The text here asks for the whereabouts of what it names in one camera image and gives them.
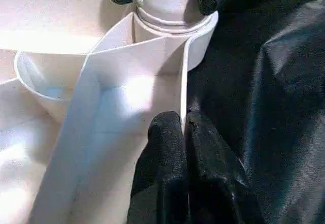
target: white plastic tray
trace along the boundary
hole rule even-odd
[[[7,204],[0,223],[25,223],[37,192],[29,223],[124,223],[149,123],[174,110],[184,126],[187,71],[201,62],[218,14],[173,36],[145,26],[133,4],[110,0],[0,0],[0,10],[0,205],[27,196]],[[59,124],[14,78],[16,51],[86,55],[54,150]]]

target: white plastic part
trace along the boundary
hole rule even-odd
[[[18,79],[0,84],[1,224],[27,223],[58,131]]]
[[[131,13],[102,38],[87,56],[30,223],[126,222],[148,126],[173,110],[184,127],[188,64],[202,60],[217,19],[192,37],[166,37]]]
[[[59,123],[67,114],[85,55],[18,52],[15,71],[20,82]]]
[[[136,0],[139,17],[151,28],[172,34],[189,33],[203,27],[197,0]]]
[[[203,18],[204,23],[197,22],[192,30],[173,32],[169,26],[159,29],[143,22],[132,4],[119,6],[110,0],[0,1],[0,49],[4,51],[0,62],[8,67],[5,75],[0,71],[4,79],[13,77],[13,61],[12,67],[7,61],[21,50],[16,56],[19,80],[0,84],[0,93],[4,89],[0,114],[6,119],[2,123],[13,127],[10,142],[26,137],[17,126],[26,123],[33,134],[26,142],[45,145],[41,155],[50,153],[55,130],[39,125],[57,124],[42,108],[60,121],[69,100],[64,104],[61,98],[49,97],[38,83],[40,88],[44,84],[71,88],[76,77],[68,73],[78,75],[81,70],[51,161],[48,166],[42,163],[47,170],[28,223],[124,223],[135,162],[147,143],[148,125],[157,113],[174,110],[184,129],[187,71],[202,61],[218,13]],[[80,66],[71,66],[75,59],[80,59]],[[26,64],[33,69],[26,69]],[[13,82],[23,84],[19,92],[8,89]],[[40,116],[31,117],[34,110]],[[23,164],[23,172],[35,168],[38,181],[31,181],[39,186],[44,171]],[[29,181],[23,172],[19,178]],[[15,185],[2,189],[9,193],[11,187]],[[19,218],[10,212],[5,224],[25,223],[34,187],[31,193],[29,207]]]

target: round plastic cup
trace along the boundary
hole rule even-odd
[[[17,52],[14,66],[20,82],[62,123],[85,58],[75,54]]]

